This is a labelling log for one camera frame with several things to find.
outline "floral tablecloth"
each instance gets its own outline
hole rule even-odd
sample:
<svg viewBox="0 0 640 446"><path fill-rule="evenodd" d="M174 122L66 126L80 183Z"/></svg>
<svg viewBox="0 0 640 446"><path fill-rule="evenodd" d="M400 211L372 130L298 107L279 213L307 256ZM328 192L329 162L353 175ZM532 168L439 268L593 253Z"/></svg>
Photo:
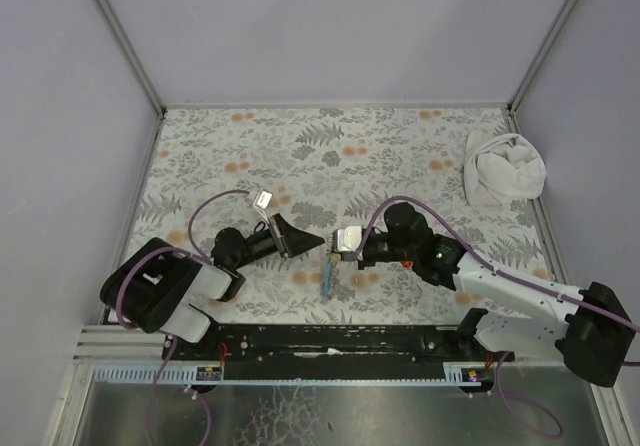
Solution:
<svg viewBox="0 0 640 446"><path fill-rule="evenodd" d="M507 132L500 109L169 110L128 255L154 236L190 248L191 214L226 189L269 189L269 211L327 238L338 227L366 224L381 201L403 194L433 206L493 259L547 277L531 204L466 203L462 164L477 129ZM248 234L259 220L249 199L228 196L201 213L195 237L211 250L221 228ZM472 306L505 311L424 283L401 265L357 271L340 264L327 300L325 261L322 247L289 261L266 258L243 268L247 281L234 300L211 299L205 308L222 322L364 324L457 324Z"/></svg>

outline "leaf pattern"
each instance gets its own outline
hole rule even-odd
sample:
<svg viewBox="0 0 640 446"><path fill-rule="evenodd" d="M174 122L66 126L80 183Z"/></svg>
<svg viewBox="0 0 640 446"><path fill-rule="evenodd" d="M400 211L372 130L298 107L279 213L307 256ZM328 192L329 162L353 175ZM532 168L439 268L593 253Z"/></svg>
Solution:
<svg viewBox="0 0 640 446"><path fill-rule="evenodd" d="M322 206L315 206L305 201L304 203L296 203L291 208L293 214L297 214L293 220L300 229L307 229L309 226L318 226L325 228L336 223L336 213L333 211L325 211Z"/></svg>
<svg viewBox="0 0 640 446"><path fill-rule="evenodd" d="M335 151L327 151L322 155L322 162L327 166L338 166L340 164L340 156Z"/></svg>
<svg viewBox="0 0 640 446"><path fill-rule="evenodd" d="M387 198L387 195L381 196L375 191L371 191L370 194L360 193L350 200L349 206L344 210L344 215L358 219L370 218L380 203Z"/></svg>
<svg viewBox="0 0 640 446"><path fill-rule="evenodd" d="M312 148L311 146L307 146L307 145L299 146L293 151L291 151L291 157L304 161L305 159L307 159L307 156L309 156L314 151L315 151L315 148Z"/></svg>
<svg viewBox="0 0 640 446"><path fill-rule="evenodd" d="M334 139L340 139L343 135L342 126L336 126L336 123L332 125L312 124L298 135L296 142L322 146L323 144L329 144Z"/></svg>
<svg viewBox="0 0 640 446"><path fill-rule="evenodd" d="M328 238L363 225L392 195L419 198L476 248L523 271L546 269L527 201L472 208L462 166L468 134L507 131L497 108L170 109L150 169L128 255L154 236L190 248L186 224L216 193L274 194L269 214ZM204 208L195 240L205 250L228 226L247 235L260 220L252 197L230 195ZM444 229L427 216L435 232ZM382 218L377 226L384 229ZM321 295L325 247L293 260L269 256L246 266L246 283L229 303L202 300L222 322L457 324L468 308L511 313L487 300L458 303L451 291L421 281L398 264L358 271L340 264L329 299Z"/></svg>

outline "purple cable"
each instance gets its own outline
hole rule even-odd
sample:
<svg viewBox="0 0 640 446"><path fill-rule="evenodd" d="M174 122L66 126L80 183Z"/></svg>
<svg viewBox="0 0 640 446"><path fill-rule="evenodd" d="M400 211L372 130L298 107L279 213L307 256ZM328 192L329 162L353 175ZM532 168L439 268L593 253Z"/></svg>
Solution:
<svg viewBox="0 0 640 446"><path fill-rule="evenodd" d="M447 221L445 221L445 219L442 216L440 216L430 206L428 206L427 204L423 203L419 199L411 198L409 196L392 196L392 197L390 197L388 199L385 199L382 202L382 204L378 207L378 209L376 209L375 212L373 213L373 216L371 217L371 221L369 221L369 225L367 226L367 228L365 229L364 234L362 235L362 241L360 242L360 245L356 249L356 254L360 254L362 252L362 249L364 248L364 244L367 241L367 238L369 237L369 234L371 234L371 230L373 229L373 226L374 226L376 220L378 219L378 216L380 216L380 213L382 213L382 211L387 207L388 204L393 203L394 201L408 201L410 203L416 204L416 205L420 206L421 208L425 209L429 214L431 214L434 218L436 218L438 220L438 222L440 224L442 224L442 226L444 226L444 228L449 232L449 234L451 234L457 241L460 242L460 244L462 244L464 249L466 249L469 252L469 254L471 256L473 256L473 258L476 261L478 261L482 266L487 268L492 273L495 273L498 276L501 276L501 277L503 277L505 279L508 279L509 281L513 281L514 283L521 284L522 286L526 286L528 288L535 289L536 291L538 291L540 293L544 293L546 295L552 296L553 298L556 298L556 299L558 299L560 301L567 301L568 303L575 304L575 305L580 306L582 308L585 308L585 309L588 309L588 310L593 311L595 313L601 314L602 316L605 316L605 317L607 317L607 318L609 318L609 319L611 319L613 321L616 321L617 323L622 324L623 326L626 326L627 328L631 329L632 331L634 331L636 333L640 333L640 326L632 323L631 321L628 321L627 319L623 318L622 316L618 316L617 314L613 314L612 312L607 311L606 309L602 309L602 308L600 308L598 306L594 306L593 304L585 303L584 301L581 301L579 299L572 298L571 296L567 296L565 294L560 294L559 295L553 289L545 288L544 286L540 286L539 284L533 283L533 282L528 281L528 280L526 280L524 278L519 278L519 277L514 276L512 274L505 273L504 271L500 271L499 269L496 270L495 267L493 266L493 264L491 264L489 261L487 261L482 256L480 256L469 245L469 243L467 243L464 239L462 239L462 237L451 227L451 225L449 225L449 223L447 223ZM626 364L626 366L634 366L635 365L635 364L632 364L633 362L627 362L627 363L629 363L629 364Z"/></svg>
<svg viewBox="0 0 640 446"><path fill-rule="evenodd" d="M191 215L191 219L189 220L189 225L187 226L187 234L189 235L189 241L191 242L193 249L195 249L198 253L197 255L195 255L191 251L187 251L186 249L176 248L174 246L165 246L163 248L158 248L155 251L151 251L149 254L143 257L140 261L138 261L133 268L131 268L131 271L129 271L129 273L125 276L124 280L122 281L122 285L118 290L118 296L116 297L116 308L115 308L116 317L118 318L118 323L120 323L120 325L123 328L125 329L136 328L133 324L127 323L124 319L124 316L122 316L122 302L124 301L124 295L127 291L127 288L129 287L129 283L131 283L131 281L133 280L133 277L138 273L138 271L140 271L140 269L142 269L142 267L145 264L147 264L148 261L164 253L176 252L176 253L184 254L185 256L190 256L193 259L202 261L206 264L211 264L211 260L209 259L209 256L204 251L202 251L202 249L200 249L196 244L196 242L194 241L191 228L193 226L194 220L196 219L196 216L200 213L200 211L202 211L202 209L205 206L209 205L214 200L221 198L222 196L226 196L227 194L233 194L233 193L249 194L249 191L245 191L243 189L231 189L229 191L223 191L222 193L216 194L215 196L207 199L204 203L198 206L194 211L194 213Z"/></svg>
<svg viewBox="0 0 640 446"><path fill-rule="evenodd" d="M221 198L222 196L226 196L227 194L249 194L249 191L245 191L244 189L230 189L228 191L223 191L222 193L216 194L215 196L207 199L204 203L198 206L196 210L193 212L193 214L191 215L191 219L189 220L189 225L187 226L187 235L189 236L189 242L191 243L191 246L193 246L193 249L195 249L200 256L202 256L203 258L206 258L207 264L211 264L209 255L205 253L202 249L200 249L200 247L196 244L195 240L193 239L193 232L192 232L193 222L196 220L196 216L200 214L200 211L202 211L206 206L208 206L211 202L215 201L216 199Z"/></svg>
<svg viewBox="0 0 640 446"><path fill-rule="evenodd" d="M145 425L147 429L147 441L151 446L155 446L155 443L153 442L153 435L151 434L151 406L153 402L153 397L155 396L156 386L158 385L158 379L160 379L160 376L162 376L162 373L167 367L167 364L169 364L169 361L171 360L171 357L175 353L177 346L178 346L178 340L174 337L173 340L171 341L171 347L167 352L167 357L164 359L164 361L162 362L162 365L160 366L160 369L158 369L158 372L153 377L153 383L151 383L151 395L149 396L149 402L147 403L147 414L146 414L147 420ZM207 403L206 399L204 399L201 394L198 394L195 391L194 393L202 403L202 406L204 407L204 412L207 416L207 428L204 431L204 435L202 436L202 440L200 441L200 445L199 445L199 446L204 446L207 442L207 439L209 439L209 435L211 434L211 423L212 423L211 409L209 408L209 404Z"/></svg>
<svg viewBox="0 0 640 446"><path fill-rule="evenodd" d="M500 397L502 398L502 402L504 403L505 407L511 413L511 415L516 419L516 421L518 421L518 423L520 423L522 426L527 428L532 433L537 434L538 436L542 436L543 438L546 438L546 439L562 439L564 437L564 427L562 426L560 419L558 419L558 417L555 414L553 414L549 409L547 409L542 404L538 403L535 399L531 399L526 396L520 396L519 394L505 393L502 390L502 363L504 363L504 360L507 359L507 356L509 356L509 354L511 354L509 351L504 353L500 358L500 361L498 361L498 366L496 367L496 385L498 386L498 393L500 394ZM558 425L559 431L555 434L549 434L549 433L545 433L544 431L538 428L534 428L529 423L527 423L524 419L522 419L522 417L518 413L514 411L514 409L509 404L509 401L507 401L507 398L525 401L527 403L533 404L538 408L542 409Z"/></svg>
<svg viewBox="0 0 640 446"><path fill-rule="evenodd" d="M216 200L216 199L218 199L218 198L220 198L222 196L226 196L227 194L232 194L232 193L249 194L248 191L245 191L245 190L242 190L242 189L232 189L232 190L229 190L229 191L224 191L224 192L222 192L220 194L216 194L215 196L207 199L204 203L202 203L200 206L198 206L196 208L196 210L194 211L193 215L191 216L191 219L189 220L189 225L187 227L187 233L189 235L189 242L191 242L191 245L197 251L197 253L198 253L197 255L192 253L192 252L190 252L190 251L187 251L186 249L176 248L174 246L165 246L165 247L162 247L162 248L158 248L155 251L151 251L149 254L147 254L142 259L140 259L140 261L138 261L133 266L133 268L131 268L129 273L125 276L124 280L122 281L122 284L120 285L120 289L118 290L118 296L116 297L116 307L115 307L116 317L118 318L118 323L120 323L120 325L123 328L125 328L125 329L135 329L135 326L133 324L131 324L131 323L126 322L125 319L124 319L124 316L122 315L122 302L124 301L124 295L125 295L125 293L127 291L127 288L129 287L129 284L133 280L133 277L150 260L152 260L153 258L155 258L155 257L157 257L157 256L159 256L161 254L176 252L176 253L184 254L185 256L190 256L195 260L203 261L206 264L211 264L211 260L209 259L208 255L204 251L202 251L202 249L200 249L198 247L198 245L195 243L195 241L193 239L193 233L191 231L191 229L193 227L193 222L196 219L196 216L198 215L198 213L200 213L200 211L202 211L202 209L205 206L207 206L212 201L214 201L214 200ZM158 369L158 372L156 373L156 375L153 378L153 384L151 385L151 396L149 398L149 403L147 405L147 422L146 422L147 439L149 440L149 444L151 446L154 445L153 436L151 435L151 425L150 425L151 401L152 401L153 396L155 394L155 389L156 389L156 384L158 382L158 379L160 378L160 376L164 372L165 368L167 367L167 364L169 364L169 361L171 360L171 357L173 356L173 353L175 352L177 345L178 345L178 342L174 338L172 343L171 343L171 347L169 348L169 351L167 352L167 357L162 362L162 365L160 366L160 369ZM200 394L197 394L197 396L198 396L198 399L200 399L200 401L202 402L202 405L204 406L205 413L207 415L207 429L205 430L204 436L202 437L202 441L200 441L200 446L203 446L207 442L207 439L209 438L209 435L211 434L211 422L212 422L212 420L211 420L211 410L209 409L209 405L207 404L207 401Z"/></svg>
<svg viewBox="0 0 640 446"><path fill-rule="evenodd" d="M410 203L416 204L418 206L420 206L421 208L423 208L424 210L426 210L429 214L431 214L431 216L433 216L434 218L436 218L436 220L449 232L449 234L451 234L451 236L453 236L458 242L460 242L460 244L462 244L462 246L464 247L465 250L467 250L467 252L476 260L478 261L482 266L484 266L485 268L487 268L489 271L491 271L492 273L501 276L505 279L508 279L509 281L513 281L517 284L520 284L522 286L526 286L528 288L534 289L538 292L547 294L549 296L552 296L556 299L558 299L559 301L567 301L571 304L575 304L579 307L583 307L585 309L591 310L595 313L601 314L602 316L605 316L609 319L612 319L613 321L616 321L619 324L622 324L623 326L628 327L629 329L631 329L632 331L636 332L636 333L640 333L640 326L635 325L634 323L632 323L631 321L628 321L627 319L623 318L622 316L618 316L617 314L613 314L610 311L607 311L605 309L599 308L598 306L594 306L592 304L586 303L584 301L580 301L579 299L576 298L572 298L571 296L567 296L565 294L558 294L557 292L555 292L552 289L549 288L545 288L544 286L540 286L539 284L533 283L531 281L528 281L524 278L519 278L517 276L514 276L512 274L509 273L505 273L504 271L500 271L499 269L496 270L495 267L493 266L493 264L491 264L491 262L487 261L486 259L484 259L480 254L478 254L469 243L467 243L464 239L462 239L462 237L451 227L451 225L449 223L447 223L447 221L440 216L433 208L431 208L429 205L423 203L422 201L409 197L409 196L392 196L388 199L385 199L382 204L380 206L378 206L378 209L376 209L373 213L373 216L371 217L371 220L369 221L369 224L367 225L364 234L362 235L362 241L360 242L360 245L358 246L358 248L356 249L355 253L356 256L358 254L360 254L362 252L362 249L364 248L364 245L367 241L367 238L369 237L369 235L371 234L371 231L374 228L375 222L378 219L378 216L380 216L380 214L382 213L382 211L384 211L384 209L391 203L395 202L395 201L408 201ZM502 363L504 361L504 359L506 358L508 352L505 353L502 358L500 359L500 362L498 363L497 369L496 369L496 382L498 384L498 391L500 393L500 396L502 397L502 400L505 404L505 406L507 407L507 409L509 410L509 412L513 415L513 417L520 423L522 424L524 427L526 427L529 431L532 431L535 434L538 434L544 438L547 439L560 439L564 436L564 428L562 426L562 424L560 423L560 420L546 407L544 407L542 404L538 403L537 401L528 398L526 396L519 396L516 394L512 394L512 393L505 393L502 391L502 383L501 383L501 378L500 378L500 371L501 371L501 367L502 367ZM640 366L640 361L625 361L623 363L624 366ZM511 405L509 405L509 403L507 402L506 398L511 398L511 399L516 399L516 400L520 400L520 401L525 401L528 402L530 404L533 404L535 406L538 406L539 408L541 408L542 410L544 410L549 417L551 417L551 419L553 419L555 421L555 423L558 425L558 427L560 428L560 432L555 434L555 435L549 435L548 433L545 433L543 431L540 431L536 428L534 428L533 426L530 426L528 423L526 423L511 407Z"/></svg>

